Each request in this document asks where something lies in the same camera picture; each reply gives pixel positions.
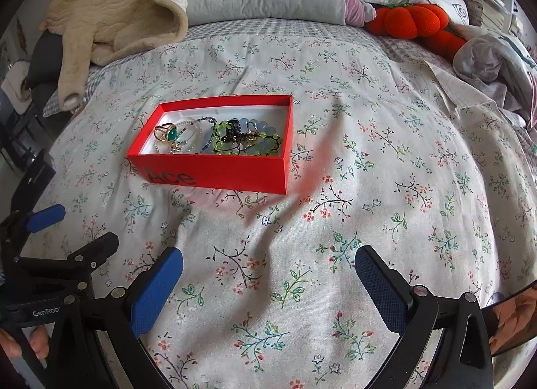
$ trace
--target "floral bedsheet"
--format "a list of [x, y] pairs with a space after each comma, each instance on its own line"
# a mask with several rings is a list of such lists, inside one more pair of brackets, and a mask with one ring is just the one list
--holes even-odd
[[[150, 184], [125, 158], [157, 104], [246, 93], [294, 96], [288, 195]], [[51, 154], [38, 207], [67, 215], [27, 255], [64, 258], [116, 233], [93, 277], [104, 296], [180, 248], [183, 275], [144, 340], [179, 388], [365, 387], [397, 336], [356, 276], [364, 244], [411, 284], [482, 306], [537, 275], [537, 193], [496, 104], [371, 46], [237, 34], [130, 57], [101, 73]], [[533, 348], [499, 358], [496, 381]]]

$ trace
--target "finger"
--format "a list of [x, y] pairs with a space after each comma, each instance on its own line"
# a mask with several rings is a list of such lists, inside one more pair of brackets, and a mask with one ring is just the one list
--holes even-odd
[[20, 346], [11, 335], [5, 330], [0, 329], [0, 345], [4, 349], [6, 356], [9, 358], [22, 356]]
[[36, 353], [38, 359], [48, 356], [48, 334], [45, 326], [37, 326], [30, 335], [30, 347]]

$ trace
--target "red box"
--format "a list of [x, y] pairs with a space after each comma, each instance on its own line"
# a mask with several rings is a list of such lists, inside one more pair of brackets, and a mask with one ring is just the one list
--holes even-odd
[[[277, 157], [140, 154], [165, 113], [231, 106], [285, 106], [287, 120], [285, 132], [282, 134], [281, 154]], [[233, 95], [187, 99], [160, 104], [129, 148], [127, 158], [151, 183], [286, 194], [292, 139], [293, 97], [291, 95]]]

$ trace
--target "genrob logo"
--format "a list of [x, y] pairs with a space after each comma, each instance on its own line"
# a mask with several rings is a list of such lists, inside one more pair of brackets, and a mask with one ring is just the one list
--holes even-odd
[[35, 317], [43, 317], [45, 315], [50, 315], [52, 313], [58, 313], [59, 311], [60, 309], [58, 307], [53, 307], [51, 309], [45, 309], [42, 311], [33, 311], [32, 315], [34, 315]]

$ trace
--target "orange plush toy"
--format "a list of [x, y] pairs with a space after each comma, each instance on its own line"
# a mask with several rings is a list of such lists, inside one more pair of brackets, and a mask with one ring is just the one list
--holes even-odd
[[444, 30], [449, 17], [436, 4], [402, 4], [378, 7], [377, 17], [365, 29], [378, 36], [399, 39], [419, 38], [419, 42], [435, 54], [453, 62], [453, 57], [466, 41]]

